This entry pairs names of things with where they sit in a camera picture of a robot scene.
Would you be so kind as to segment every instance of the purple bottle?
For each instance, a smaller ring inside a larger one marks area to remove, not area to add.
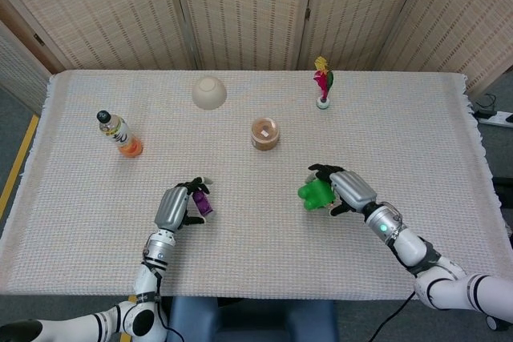
[[[208,202],[207,196],[202,191],[195,191],[192,193],[192,200],[194,200],[194,203],[196,204],[196,207],[198,207],[198,210],[200,211],[201,216],[212,216],[213,215],[213,209],[212,206],[210,206],[210,203]]]

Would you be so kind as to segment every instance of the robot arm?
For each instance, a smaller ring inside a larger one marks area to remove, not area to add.
[[[204,223],[203,217],[188,216],[193,193],[208,194],[205,184],[195,178],[167,190],[155,217],[159,230],[151,234],[143,250],[143,262],[134,283],[137,302],[122,302],[106,312],[73,320],[24,320],[0,327],[0,342],[107,342],[113,333],[126,332],[134,342],[164,342],[167,330],[160,308],[160,282],[168,268],[173,235],[184,225]]]
[[[467,275],[457,264],[440,255],[431,243],[416,235],[389,203],[376,203],[376,192],[352,171],[314,164],[307,182],[319,178],[340,196],[341,205],[330,214],[355,211],[415,276],[414,289],[428,307],[460,308],[483,312],[495,320],[513,323],[513,282],[483,274]]]

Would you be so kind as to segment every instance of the black cable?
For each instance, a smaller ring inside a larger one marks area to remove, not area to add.
[[[482,105],[481,103],[475,103],[477,104],[478,106],[480,106],[481,108],[488,108],[488,107],[491,107],[491,109],[493,111],[495,111],[495,102],[497,102],[497,96],[493,95],[493,94],[490,94],[489,92],[487,92],[485,94],[488,98],[490,98],[490,103],[487,104],[486,106]]]
[[[370,337],[369,339],[369,342],[372,342],[374,340],[374,338],[376,338],[376,336],[378,335],[378,333],[382,330],[383,326],[386,325],[386,323],[391,320],[392,318],[394,318],[399,312],[401,312],[401,310],[408,304],[408,302],[411,301],[411,299],[415,296],[415,292],[412,292],[411,295],[408,297],[407,300],[404,301],[404,303],[401,305],[400,308],[398,308],[394,314],[392,314],[391,316],[389,316],[387,319],[385,319],[382,324],[379,325],[379,328],[376,330],[376,332]]]
[[[182,342],[185,342],[184,337],[179,332],[177,332],[174,328],[169,328],[164,324],[164,321],[162,320],[162,315],[160,314],[160,304],[157,304],[157,312],[159,313],[160,323],[162,324],[162,327],[166,330],[169,330],[170,332],[174,332],[182,340]]]

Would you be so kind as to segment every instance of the plastic bottle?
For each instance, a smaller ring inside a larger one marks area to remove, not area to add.
[[[131,133],[123,118],[105,110],[101,110],[96,118],[99,120],[99,129],[118,146],[121,154],[134,158],[143,152],[143,143]]]

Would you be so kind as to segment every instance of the figurine base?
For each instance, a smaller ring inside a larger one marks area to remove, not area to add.
[[[325,110],[329,107],[329,98],[326,98],[326,100],[323,102],[322,98],[317,98],[317,107],[319,107],[321,110]]]

